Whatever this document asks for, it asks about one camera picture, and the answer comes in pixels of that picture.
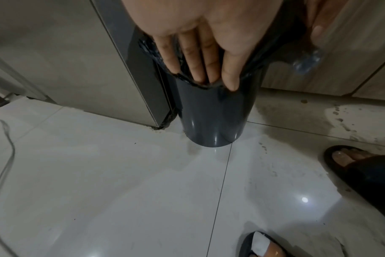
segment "white tile floor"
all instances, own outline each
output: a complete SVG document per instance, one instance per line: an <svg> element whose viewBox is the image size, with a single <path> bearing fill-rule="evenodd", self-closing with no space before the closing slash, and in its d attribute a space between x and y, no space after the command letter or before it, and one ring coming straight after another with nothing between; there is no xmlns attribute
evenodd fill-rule
<svg viewBox="0 0 385 257"><path fill-rule="evenodd" d="M385 257L385 218L319 161L334 144L385 154L376 102L261 91L240 139L218 149L178 119L154 131L26 98L0 119L17 152L0 235L20 257L236 257L257 229L297 257L341 257L341 244ZM10 152L0 127L0 171Z"/></svg>

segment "gray cable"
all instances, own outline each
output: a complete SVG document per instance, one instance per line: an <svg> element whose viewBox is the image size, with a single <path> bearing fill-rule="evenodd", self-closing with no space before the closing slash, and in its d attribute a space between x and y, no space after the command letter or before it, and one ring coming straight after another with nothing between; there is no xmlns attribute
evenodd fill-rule
<svg viewBox="0 0 385 257"><path fill-rule="evenodd" d="M5 167L3 167L3 170L0 174L0 192L1 192L1 188L2 188L2 185L3 183L5 182L5 179L9 173L9 171L11 170L12 168L12 165L14 163L14 160L15 160L15 145L14 143L12 142L11 140L11 136L9 135L9 132L10 132L10 129L9 129L9 125L0 119L0 122L2 123L2 128L3 128L3 132L6 136L6 139L8 140L9 144L11 145L11 148L12 148L12 153L11 153L11 156L9 157L7 163L5 164ZM1 238L0 236L0 245L2 246L2 248L7 252L9 253L12 257L19 257L19 255L17 255L15 253L14 250L12 250L11 247L9 247L4 241L3 239Z"/></svg>

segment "white bandage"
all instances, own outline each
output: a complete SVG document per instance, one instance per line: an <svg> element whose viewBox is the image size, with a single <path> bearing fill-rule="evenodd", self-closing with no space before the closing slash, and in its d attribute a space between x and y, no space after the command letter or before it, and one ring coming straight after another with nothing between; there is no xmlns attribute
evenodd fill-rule
<svg viewBox="0 0 385 257"><path fill-rule="evenodd" d="M252 251L259 257L263 257L269 248L270 240L260 232L253 234Z"/></svg>

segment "tile grout line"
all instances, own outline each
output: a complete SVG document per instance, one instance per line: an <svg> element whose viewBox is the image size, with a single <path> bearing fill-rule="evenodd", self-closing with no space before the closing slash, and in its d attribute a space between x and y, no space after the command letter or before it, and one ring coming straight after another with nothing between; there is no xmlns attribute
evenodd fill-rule
<svg viewBox="0 0 385 257"><path fill-rule="evenodd" d="M214 224L212 225L211 237L209 238L209 244L208 244L208 250L206 251L206 257L208 257L209 247L211 246L212 234L214 233L215 221L217 220L219 203L221 202L222 189L223 189L223 184L225 183L226 171L228 170L229 157L231 156L232 146L233 146L233 142L231 143L231 148L230 148L230 150L229 150L229 155L228 155L228 161L226 162L225 174L224 174L224 176L223 176L222 187L221 187L221 193L219 194L219 200L218 200L217 211L215 212Z"/></svg>
<svg viewBox="0 0 385 257"><path fill-rule="evenodd" d="M32 131L33 129L37 128L38 126L40 126L40 124L42 124L43 122L45 122L46 120L48 120L51 116L55 115L59 110L61 110L64 106L61 106L57 111L55 111L54 113L50 114L47 118L45 118L44 120L42 120L39 124L37 124L35 127L29 129L26 133L24 133L22 136L16 138L13 143L16 144L22 137L26 136L27 134L29 134L30 131ZM3 154L3 152L5 152L7 149L9 148L9 146L5 147L4 149L2 149L0 151L0 155Z"/></svg>
<svg viewBox="0 0 385 257"><path fill-rule="evenodd" d="M269 126L269 127L276 127L276 128L280 128L280 129L284 129L284 130L292 130L292 131L297 131L297 132L303 132L303 133L308 133L308 134L312 134L312 135L321 135L321 136L326 136L326 137L329 137L329 138L337 138L337 139L347 140L347 141L351 141L351 142L357 142L357 143L363 143L363 144L371 144L371 145L374 145L374 146L385 147L385 146L383 146L383 145L381 145L381 144L374 144L374 143L363 142L363 141L355 141L355 140L352 140L352 139L340 138L340 137L336 137L336 136L332 136L332 135L318 134L318 133L314 133L314 132L308 132L308 131L302 131L302 130L295 130L295 129L291 129L291 128L279 127L279 126L273 126L273 125L268 125L268 124L263 124L263 123L257 123L257 122L249 122L249 123L259 124L259 125Z"/></svg>

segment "black sandal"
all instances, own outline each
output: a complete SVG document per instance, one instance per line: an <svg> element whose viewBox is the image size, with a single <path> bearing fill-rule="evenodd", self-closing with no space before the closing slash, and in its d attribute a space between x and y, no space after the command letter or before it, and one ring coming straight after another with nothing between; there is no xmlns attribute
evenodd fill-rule
<svg viewBox="0 0 385 257"><path fill-rule="evenodd" d="M245 239L243 240L242 246L240 247L239 257L249 257L252 254L257 256L257 254L252 250L253 236L255 235L255 233L261 233L264 237L266 237L267 239L269 239L270 241L278 245L286 254L286 257L294 257L292 254L287 252L287 250L284 247L282 247L279 243L277 243L276 240L274 240L271 236L260 231L252 232L245 237Z"/></svg>
<svg viewBox="0 0 385 257"><path fill-rule="evenodd" d="M332 154L342 148L363 151L352 146L332 146L324 152L325 163L339 178L385 216L385 155L357 160L342 167L332 158Z"/></svg>

